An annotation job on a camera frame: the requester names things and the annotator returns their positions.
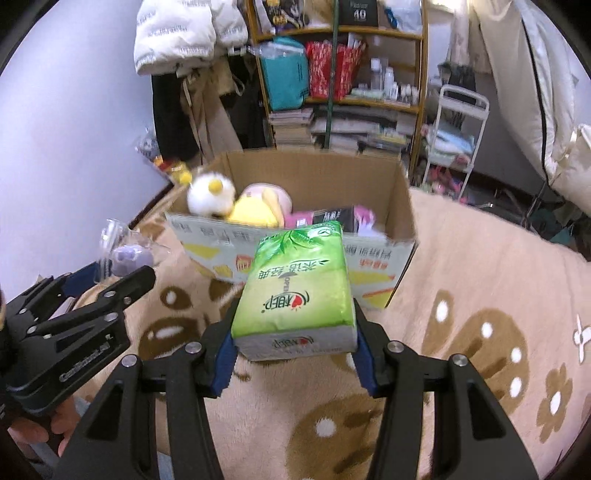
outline finger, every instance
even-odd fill
[[[57,449],[57,454],[60,457],[64,454],[64,450],[66,450],[68,442],[72,438],[73,433],[74,433],[74,430],[68,430],[67,432],[64,432],[64,439],[60,442],[60,446]]]
[[[49,433],[37,423],[23,418],[18,418],[12,422],[8,433],[15,442],[27,443],[45,443],[49,440]]]
[[[79,420],[80,417],[76,413],[74,415],[54,415],[51,418],[51,431],[61,435],[69,430],[74,430]]]
[[[80,416],[74,406],[74,400],[68,399],[57,407],[56,412],[51,417],[51,431],[56,434],[62,434],[68,430],[74,430]]]

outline fried egg plush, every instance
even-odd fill
[[[220,173],[206,173],[193,180],[187,192],[187,206],[196,216],[224,217],[233,210],[235,196],[236,189],[230,179]]]

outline bookshelf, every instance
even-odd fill
[[[393,63],[391,64],[395,70],[405,70],[414,74],[414,86],[419,89],[418,105],[408,105],[399,102],[384,102],[373,99],[357,99],[357,98],[344,98],[342,100],[334,100],[329,102],[327,99],[318,98],[307,98],[305,104],[314,105],[321,103],[329,103],[329,109],[332,108],[332,104],[335,105],[355,105],[365,106],[373,108],[386,108],[392,109],[398,112],[409,113],[416,116],[416,123],[414,129],[414,135],[412,139],[412,146],[410,152],[410,165],[409,165],[409,178],[412,178],[414,170],[417,166],[418,155],[421,147],[421,126],[423,124],[423,115],[425,100],[427,96],[427,60],[428,60],[428,18],[427,18],[427,2],[422,2],[422,15],[423,15],[423,32],[421,34],[407,33],[393,28],[381,28],[381,27],[355,27],[350,25],[340,25],[338,27],[339,33],[355,33],[359,35],[379,35],[383,37],[397,38],[400,40],[412,41],[414,43],[414,64],[402,64]],[[335,10],[338,10],[338,2],[335,2]],[[298,39],[305,43],[306,36],[309,35],[328,35],[332,34],[334,37],[334,31],[331,27],[323,28],[301,28],[296,30],[288,30],[278,33],[277,35],[264,34],[260,32],[259,22],[257,19],[254,0],[246,0],[246,14],[248,16],[249,30],[251,32],[252,42],[254,44],[262,41],[272,40],[275,36],[287,36],[287,37],[298,37]],[[269,101],[267,97],[267,88],[265,85],[264,75],[262,74],[261,62],[259,58],[256,59],[259,71],[259,79],[262,87],[262,97],[265,106],[265,112],[267,116],[271,113],[269,109]]]

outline open cardboard box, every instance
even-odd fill
[[[417,245],[408,183],[399,162],[268,149],[222,154],[205,171],[232,179],[238,194],[251,183],[279,185],[291,196],[295,212],[351,205],[373,210],[388,239],[345,233],[343,243],[353,296],[365,307],[387,307]],[[185,194],[166,216],[199,271],[232,283],[246,281],[259,241],[277,233],[192,216]]]

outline red bag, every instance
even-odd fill
[[[339,44],[336,52],[334,100],[342,100],[351,91],[353,78],[357,74],[364,49],[365,44],[361,44],[357,48],[349,48]],[[310,64],[310,96],[328,98],[332,44],[327,41],[309,42],[306,45],[306,55]]]

